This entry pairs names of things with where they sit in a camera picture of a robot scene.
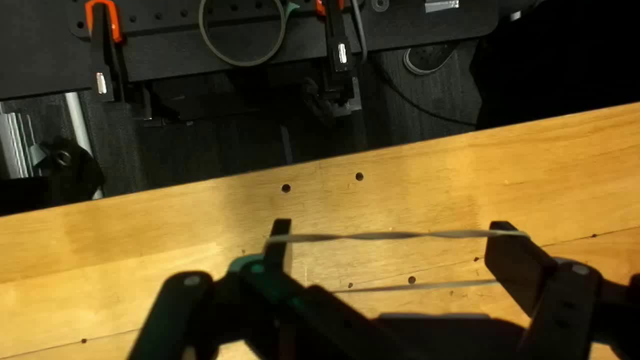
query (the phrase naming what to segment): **wood grain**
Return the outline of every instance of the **wood grain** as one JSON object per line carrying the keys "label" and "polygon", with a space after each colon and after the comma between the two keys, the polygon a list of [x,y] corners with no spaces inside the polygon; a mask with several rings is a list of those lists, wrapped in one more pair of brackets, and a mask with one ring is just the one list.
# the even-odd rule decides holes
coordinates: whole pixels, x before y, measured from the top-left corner
{"label": "wood grain", "polygon": [[[10,255],[0,263],[0,359],[97,359],[103,345],[106,359],[123,359],[165,278],[221,278],[233,258],[261,250],[278,216],[294,218],[294,232],[480,229],[505,218],[550,255],[627,282],[640,273],[638,114],[630,105],[0,218],[0,255]],[[408,277],[476,281],[489,278],[483,252],[483,240],[299,244],[292,275],[330,291]],[[369,316],[490,312],[527,323],[501,286],[342,298]]]}

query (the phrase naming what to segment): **cable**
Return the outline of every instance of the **cable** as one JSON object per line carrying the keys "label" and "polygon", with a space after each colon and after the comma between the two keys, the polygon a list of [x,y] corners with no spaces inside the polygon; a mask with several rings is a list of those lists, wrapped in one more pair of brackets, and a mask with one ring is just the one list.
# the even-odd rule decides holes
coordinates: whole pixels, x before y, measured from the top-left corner
{"label": "cable", "polygon": [[393,285],[393,286],[373,286],[373,288],[340,288],[332,291],[335,295],[346,293],[407,293],[407,291],[438,291],[438,288],[468,288],[468,286],[490,286],[498,285],[497,278],[479,278],[479,281],[457,281],[457,282],[426,282],[426,285]]}
{"label": "cable", "polygon": [[366,58],[369,58],[369,44],[366,44],[366,32],[365,32],[365,24],[362,24],[362,14],[361,14],[361,5],[359,5],[359,0],[352,0],[352,8],[355,8],[355,23],[356,23],[359,38],[361,38],[361,51],[362,51],[361,62],[366,62]]}
{"label": "cable", "polygon": [[441,239],[441,240],[468,240],[468,239],[528,239],[520,230],[438,230],[438,232],[359,232],[359,234],[280,234],[270,237],[268,242],[335,242],[335,240],[416,240],[416,239]]}
{"label": "cable", "polygon": [[438,119],[441,123],[451,123],[451,125],[461,125],[461,126],[470,126],[470,128],[476,128],[476,125],[472,123],[465,123],[465,120],[459,120],[459,119],[449,119],[444,114],[438,114],[438,113],[433,113],[425,106],[421,106],[418,102],[414,102],[413,99],[408,99],[399,86],[397,83],[388,77],[388,73],[383,68],[383,64],[379,62],[373,62],[374,64],[374,70],[377,75],[380,77],[380,81],[393,91],[397,92],[399,99],[402,99],[407,105],[411,105],[413,108],[416,108],[418,113],[422,114],[429,114],[433,119]]}
{"label": "cable", "polygon": [[408,51],[405,52],[402,64],[405,64],[405,68],[407,68],[411,75],[414,75],[414,77],[433,77],[433,75],[437,75],[441,68],[444,68],[446,62],[451,62],[451,58],[455,58],[455,56],[453,56],[455,51],[453,51],[453,52],[444,58],[444,62],[441,62],[437,68],[425,70],[425,68],[418,68],[418,67],[413,62],[413,51],[414,51],[414,49],[408,49]]}
{"label": "cable", "polygon": [[274,49],[270,49],[264,56],[255,58],[255,61],[236,61],[236,58],[222,55],[215,46],[215,43],[209,38],[209,28],[207,28],[207,19],[204,19],[207,5],[209,5],[209,0],[201,0],[201,8],[199,8],[201,37],[210,52],[215,52],[222,62],[226,62],[230,67],[238,67],[238,68],[258,67],[258,64],[268,62],[270,58],[274,58],[274,55],[283,49],[283,43],[285,43],[289,14],[297,8],[292,3],[289,3],[289,6],[285,8],[280,0],[274,0],[274,5],[278,8],[278,17],[280,17],[280,32],[278,32],[278,41],[277,41]]}

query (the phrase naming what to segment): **clamp handle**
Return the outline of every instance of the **clamp handle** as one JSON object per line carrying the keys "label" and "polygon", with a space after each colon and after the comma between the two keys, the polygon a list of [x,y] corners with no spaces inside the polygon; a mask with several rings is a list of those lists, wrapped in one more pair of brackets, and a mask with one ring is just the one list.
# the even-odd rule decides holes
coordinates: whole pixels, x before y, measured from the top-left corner
{"label": "clamp handle", "polygon": [[[346,0],[340,0],[339,3],[339,6],[340,6],[340,12],[346,8]],[[327,17],[327,6],[325,6],[325,0],[316,0],[316,12],[319,12],[319,17]]]}
{"label": "clamp handle", "polygon": [[111,28],[113,28],[113,41],[116,44],[124,43],[123,38],[123,26],[120,26],[120,17],[118,17],[118,6],[114,0],[88,0],[84,3],[84,17],[87,17],[87,28],[88,35],[94,32],[94,6],[103,5],[108,11],[108,19],[111,19]]}

